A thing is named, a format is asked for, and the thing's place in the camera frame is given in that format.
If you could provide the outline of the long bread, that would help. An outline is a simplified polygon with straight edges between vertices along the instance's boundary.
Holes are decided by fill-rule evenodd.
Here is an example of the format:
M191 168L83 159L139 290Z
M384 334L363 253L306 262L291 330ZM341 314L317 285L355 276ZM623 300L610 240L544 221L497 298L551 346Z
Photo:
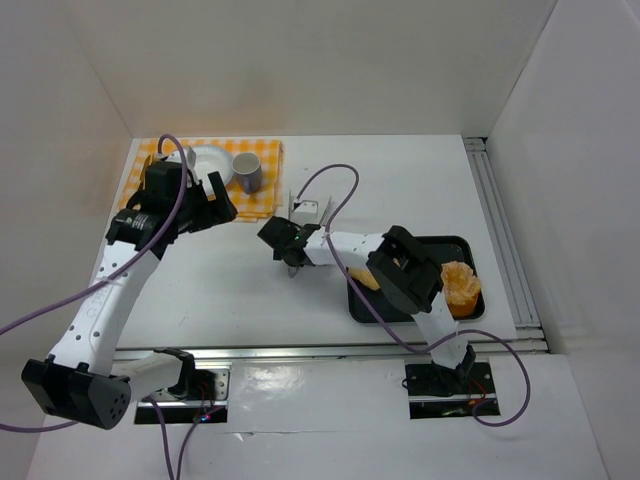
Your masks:
M356 280L369 290L378 291L380 289L379 283L367 268L358 269L350 267L347 269L347 272L354 280Z

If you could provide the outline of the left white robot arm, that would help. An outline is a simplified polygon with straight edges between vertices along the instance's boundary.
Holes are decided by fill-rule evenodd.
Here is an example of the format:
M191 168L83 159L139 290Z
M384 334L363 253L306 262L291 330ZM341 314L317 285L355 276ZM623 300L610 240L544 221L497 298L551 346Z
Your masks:
M47 415L114 428L128 405L156 391L189 396L201 376L193 355L156 348L147 357L115 366L114 354L141 290L167 247L183 233L232 221L237 211L217 172L207 197L197 175L181 164L155 161L142 187L112 219L95 290L44 360L30 359L21 379Z

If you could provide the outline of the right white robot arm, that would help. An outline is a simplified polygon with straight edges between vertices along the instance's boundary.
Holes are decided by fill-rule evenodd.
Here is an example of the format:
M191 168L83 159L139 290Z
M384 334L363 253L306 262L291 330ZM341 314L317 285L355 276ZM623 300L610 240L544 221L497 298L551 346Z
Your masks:
M336 266L370 273L387 302L410 316L427 343L426 353L442 380L462 384L475 363L475 352L458 334L458 322L446 302L441 268L408 230L385 233L332 231L316 224L299 226L273 217L258 237L287 266Z

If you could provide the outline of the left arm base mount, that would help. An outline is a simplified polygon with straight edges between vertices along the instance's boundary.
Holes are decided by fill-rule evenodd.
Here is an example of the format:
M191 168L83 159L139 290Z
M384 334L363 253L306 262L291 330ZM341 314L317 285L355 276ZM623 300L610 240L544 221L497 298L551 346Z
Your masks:
M223 424L228 419L231 366L203 364L197 367L195 380L184 398L166 390L151 395L168 425Z

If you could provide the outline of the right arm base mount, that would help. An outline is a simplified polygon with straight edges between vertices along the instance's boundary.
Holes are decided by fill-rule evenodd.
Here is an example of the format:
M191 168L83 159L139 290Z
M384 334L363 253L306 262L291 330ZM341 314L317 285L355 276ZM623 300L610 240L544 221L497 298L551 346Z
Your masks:
M479 416L500 415L488 362L476 363L469 378L461 384L447 383L435 365L406 364L401 385L408 394L411 420L471 417L475 407Z

